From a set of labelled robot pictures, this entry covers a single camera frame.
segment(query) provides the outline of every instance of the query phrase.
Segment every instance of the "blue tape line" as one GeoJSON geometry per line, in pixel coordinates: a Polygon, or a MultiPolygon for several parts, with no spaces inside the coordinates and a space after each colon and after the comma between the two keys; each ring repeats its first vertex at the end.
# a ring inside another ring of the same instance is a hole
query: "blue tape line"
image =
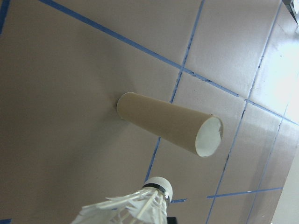
{"type": "Polygon", "coordinates": [[[148,172],[146,173],[144,182],[146,182],[150,177],[151,168],[153,167],[153,163],[154,163],[154,160],[155,160],[155,157],[156,157],[156,154],[157,154],[157,150],[158,150],[159,145],[160,145],[160,141],[161,141],[161,137],[159,137],[158,140],[157,140],[156,147],[155,147],[154,153],[151,157],[148,172]]]}
{"type": "Polygon", "coordinates": [[[227,89],[227,88],[225,88],[225,87],[223,87],[223,86],[221,86],[221,85],[219,85],[219,84],[211,81],[210,79],[207,79],[207,78],[205,78],[205,77],[203,77],[203,76],[201,76],[199,74],[196,74],[196,73],[194,73],[193,71],[191,71],[189,69],[184,68],[184,72],[186,72],[186,73],[188,73],[188,74],[190,74],[190,75],[192,75],[192,76],[194,76],[194,77],[196,77],[196,78],[198,78],[198,79],[200,79],[200,80],[202,80],[204,82],[207,82],[207,83],[211,84],[212,86],[215,86],[218,89],[221,89],[221,90],[223,90],[223,91],[225,91],[225,92],[227,92],[227,93],[229,93],[229,94],[231,94],[231,95],[233,95],[235,97],[239,97],[239,94],[237,94],[237,93],[235,93],[235,92],[233,92],[233,91],[231,91],[231,90],[229,90],[229,89],[227,89]]]}
{"type": "Polygon", "coordinates": [[[273,115],[275,115],[275,116],[277,116],[279,118],[282,118],[282,116],[279,115],[278,113],[275,113],[275,112],[273,112],[273,111],[271,111],[271,110],[269,110],[269,109],[267,109],[267,108],[265,108],[265,107],[263,107],[263,106],[261,106],[261,105],[259,105],[257,103],[254,103],[251,100],[248,100],[248,103],[250,103],[250,104],[252,104],[254,106],[257,106],[258,108],[261,108],[262,110],[267,111],[267,112],[269,112],[269,113],[271,113],[271,114],[273,114],[273,115]]]}
{"type": "Polygon", "coordinates": [[[201,3],[200,3],[199,9],[198,9],[196,18],[195,18],[195,22],[194,22],[194,25],[193,25],[193,28],[192,28],[192,32],[191,32],[191,35],[190,35],[190,38],[189,38],[187,49],[186,49],[186,52],[185,52],[185,55],[184,55],[184,58],[183,58],[183,63],[182,63],[182,66],[180,68],[180,71],[178,73],[178,78],[177,78],[177,81],[176,81],[176,84],[174,86],[174,89],[173,89],[173,92],[172,92],[172,96],[171,96],[171,99],[170,99],[170,103],[171,104],[173,103],[173,100],[174,100],[174,98],[176,96],[176,93],[177,93],[177,90],[178,90],[179,82],[181,81],[182,73],[183,73],[183,70],[184,70],[184,67],[185,67],[188,55],[189,55],[189,50],[190,50],[190,47],[192,45],[193,37],[194,37],[195,30],[196,30],[196,27],[197,27],[198,22],[199,22],[200,14],[201,14],[202,7],[203,7],[204,3],[205,3],[205,0],[202,0],[201,3]]]}
{"type": "MultiPolygon", "coordinates": [[[[274,21],[273,21],[273,24],[272,24],[272,27],[271,27],[271,30],[270,30],[270,33],[269,33],[269,37],[268,37],[268,40],[267,40],[267,42],[266,42],[266,45],[265,45],[265,48],[264,48],[263,56],[262,56],[262,57],[264,57],[264,53],[265,53],[265,51],[266,51],[266,48],[268,47],[269,40],[270,40],[270,36],[271,36],[272,33],[273,33],[273,28],[274,28],[274,25],[275,25],[275,23],[276,23],[276,20],[277,20],[278,13],[279,13],[279,11],[280,11],[281,5],[282,5],[282,2],[280,2],[280,4],[279,4],[279,7],[278,7],[277,13],[276,13],[276,15],[275,15],[275,18],[274,18],[274,21]]],[[[275,146],[275,143],[276,143],[276,139],[277,139],[277,136],[278,136],[278,133],[279,133],[279,130],[280,130],[280,126],[281,126],[281,123],[282,123],[283,118],[284,118],[285,113],[286,113],[286,109],[287,109],[287,107],[285,108],[285,112],[284,112],[283,116],[281,116],[281,121],[280,121],[278,130],[277,130],[277,132],[276,132],[276,135],[275,135],[273,144],[272,144],[272,146],[271,146],[270,154],[269,154],[269,156],[268,156],[268,158],[267,158],[267,161],[266,161],[266,164],[265,164],[265,166],[264,166],[263,174],[262,174],[262,178],[261,178],[260,183],[259,183],[259,185],[258,185],[258,187],[257,187],[257,190],[259,190],[260,187],[261,187],[261,185],[262,185],[263,178],[264,178],[264,175],[265,175],[265,173],[266,173],[266,170],[267,170],[267,167],[268,167],[268,164],[269,164],[269,161],[270,161],[270,157],[271,157],[271,155],[272,155],[272,152],[273,152],[273,149],[274,149],[274,146],[275,146]]],[[[256,202],[256,198],[257,198],[257,193],[254,195],[254,199],[253,199],[253,202],[252,202],[252,205],[251,205],[249,214],[248,214],[248,216],[247,216],[246,224],[248,223],[248,221],[249,221],[249,219],[250,219],[252,210],[253,210],[253,208],[254,208],[254,204],[255,204],[255,202],[256,202]]]]}
{"type": "Polygon", "coordinates": [[[112,30],[110,30],[110,29],[108,29],[108,28],[106,28],[106,27],[104,27],[104,26],[88,19],[88,18],[86,18],[85,16],[80,15],[79,13],[76,13],[76,12],[68,9],[65,6],[62,6],[62,5],[56,3],[52,0],[39,0],[39,1],[42,2],[42,3],[45,3],[48,6],[51,6],[55,9],[57,9],[57,10],[63,12],[63,13],[65,13],[65,14],[67,14],[67,15],[69,15],[69,16],[71,16],[71,17],[73,17],[73,18],[75,18],[75,19],[77,19],[77,20],[79,20],[83,23],[86,23],[87,25],[89,25],[91,27],[94,27],[94,28],[96,28],[96,29],[98,29],[98,30],[100,30],[100,31],[102,31],[102,32],[104,32],[104,33],[120,40],[120,41],[123,41],[123,42],[131,45],[132,47],[137,48],[137,49],[143,51],[144,53],[147,53],[147,54],[149,54],[149,55],[151,55],[151,56],[153,56],[153,57],[169,64],[169,65],[172,65],[172,66],[174,66],[178,69],[181,68],[181,65],[167,59],[166,57],[163,57],[163,56],[155,53],[154,51],[152,51],[152,50],[150,50],[150,49],[148,49],[148,48],[146,48],[146,47],[144,47],[144,46],[142,46],[142,45],[140,45],[140,44],[138,44],[138,43],[136,43],[136,42],[120,35],[120,34],[118,34],[118,33],[116,33],[116,32],[114,32],[114,31],[112,31],[112,30]]]}
{"type": "Polygon", "coordinates": [[[285,117],[284,117],[284,120],[289,121],[289,122],[291,122],[292,124],[295,124],[295,125],[299,126],[298,123],[296,123],[296,122],[294,122],[294,121],[292,121],[292,120],[289,120],[288,118],[285,118],[285,117]]]}
{"type": "MultiPolygon", "coordinates": [[[[267,40],[266,40],[266,44],[265,44],[265,47],[264,47],[263,52],[262,52],[262,58],[264,57],[265,52],[266,52],[266,49],[267,49],[267,47],[268,47],[269,39],[270,39],[270,36],[271,36],[271,34],[272,34],[272,32],[273,32],[274,24],[275,24],[275,21],[276,21],[276,19],[277,19],[277,16],[278,16],[280,7],[281,7],[281,3],[280,3],[280,5],[279,5],[279,7],[278,7],[278,11],[277,11],[277,13],[276,13],[276,15],[275,15],[273,24],[272,24],[272,26],[271,26],[269,36],[268,36],[268,38],[267,38],[267,40]]],[[[236,133],[235,133],[235,136],[234,136],[234,139],[233,139],[232,146],[231,146],[231,148],[230,148],[230,150],[229,150],[228,158],[227,158],[226,163],[225,163],[225,165],[224,165],[224,169],[223,169],[222,175],[221,175],[221,177],[220,177],[220,180],[219,180],[219,183],[218,183],[218,186],[217,186],[215,195],[218,194],[219,187],[220,187],[220,185],[221,185],[221,183],[222,183],[222,179],[223,179],[223,177],[224,177],[224,173],[225,173],[226,168],[227,168],[227,164],[228,164],[229,157],[230,157],[230,155],[231,155],[231,153],[232,153],[232,149],[233,149],[234,146],[235,146],[235,140],[236,140],[236,137],[237,137],[237,135],[238,135],[238,133],[239,133],[239,129],[240,129],[241,123],[242,123],[242,121],[243,121],[243,115],[244,115],[244,113],[245,113],[245,111],[246,111],[246,108],[247,108],[247,105],[248,105],[248,101],[249,101],[249,99],[250,99],[250,97],[251,97],[251,94],[252,94],[252,91],[253,91],[253,88],[254,88],[254,85],[255,85],[255,82],[256,82],[256,78],[257,78],[258,71],[259,71],[259,68],[257,68],[257,70],[256,70],[256,73],[255,73],[255,76],[254,76],[254,79],[253,79],[253,82],[252,82],[252,85],[251,85],[251,89],[250,89],[250,91],[249,91],[248,98],[245,99],[245,107],[244,107],[244,110],[243,110],[243,112],[242,112],[242,116],[241,116],[240,122],[239,122],[239,124],[238,124],[237,130],[236,130],[236,133]]],[[[206,219],[206,224],[208,224],[208,222],[209,222],[209,219],[210,219],[210,216],[211,216],[211,213],[212,213],[214,204],[215,204],[215,200],[216,200],[216,198],[213,198],[213,201],[212,201],[212,204],[211,204],[211,208],[210,208],[208,217],[207,217],[207,219],[206,219]]]]}
{"type": "Polygon", "coordinates": [[[0,34],[2,34],[2,29],[5,23],[9,8],[10,0],[3,0],[0,8],[0,34]]]}
{"type": "Polygon", "coordinates": [[[235,196],[235,195],[245,195],[245,194],[253,194],[265,191],[272,191],[272,190],[282,190],[283,188],[271,188],[271,189],[263,189],[263,190],[253,190],[253,191],[244,191],[244,192],[236,192],[236,193],[229,193],[223,195],[210,195],[206,198],[216,198],[216,197],[228,197],[228,196],[235,196]]]}
{"type": "Polygon", "coordinates": [[[185,202],[186,200],[187,200],[187,198],[176,199],[176,200],[172,200],[171,203],[181,203],[181,202],[185,202]]]}
{"type": "Polygon", "coordinates": [[[0,224],[11,224],[12,219],[2,219],[0,220],[0,224]]]}

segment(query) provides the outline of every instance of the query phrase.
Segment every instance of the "cardboard tube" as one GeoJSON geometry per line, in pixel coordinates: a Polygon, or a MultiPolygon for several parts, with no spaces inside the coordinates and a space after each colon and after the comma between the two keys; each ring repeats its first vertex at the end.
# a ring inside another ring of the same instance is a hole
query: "cardboard tube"
{"type": "Polygon", "coordinates": [[[223,124],[218,117],[132,92],[121,96],[117,112],[121,118],[201,157],[212,155],[222,138],[223,124]]]}

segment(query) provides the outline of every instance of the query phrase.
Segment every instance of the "cardboard tube opening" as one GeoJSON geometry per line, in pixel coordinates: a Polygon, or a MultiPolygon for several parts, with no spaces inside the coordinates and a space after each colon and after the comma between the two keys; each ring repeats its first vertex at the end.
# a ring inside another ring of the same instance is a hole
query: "cardboard tube opening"
{"type": "Polygon", "coordinates": [[[220,145],[222,138],[222,122],[217,117],[211,117],[200,127],[196,140],[196,152],[201,157],[212,155],[220,145]]]}

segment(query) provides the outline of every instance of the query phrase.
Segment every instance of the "shuttlecock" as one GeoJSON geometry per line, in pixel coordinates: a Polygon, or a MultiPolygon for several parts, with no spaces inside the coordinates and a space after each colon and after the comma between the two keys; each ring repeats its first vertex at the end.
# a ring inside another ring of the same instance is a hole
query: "shuttlecock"
{"type": "Polygon", "coordinates": [[[172,187],[168,180],[152,177],[140,191],[107,199],[82,207],[71,224],[167,224],[172,187]]]}

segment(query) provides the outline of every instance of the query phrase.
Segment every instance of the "black band on shuttlecock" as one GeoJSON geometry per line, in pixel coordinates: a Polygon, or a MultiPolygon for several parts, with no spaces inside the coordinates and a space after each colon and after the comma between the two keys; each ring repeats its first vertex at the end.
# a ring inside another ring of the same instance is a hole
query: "black band on shuttlecock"
{"type": "Polygon", "coordinates": [[[162,186],[160,186],[159,184],[156,184],[156,183],[147,183],[142,188],[145,188],[145,187],[152,187],[152,188],[156,188],[159,191],[161,191],[166,199],[167,206],[170,204],[169,193],[162,186]]]}

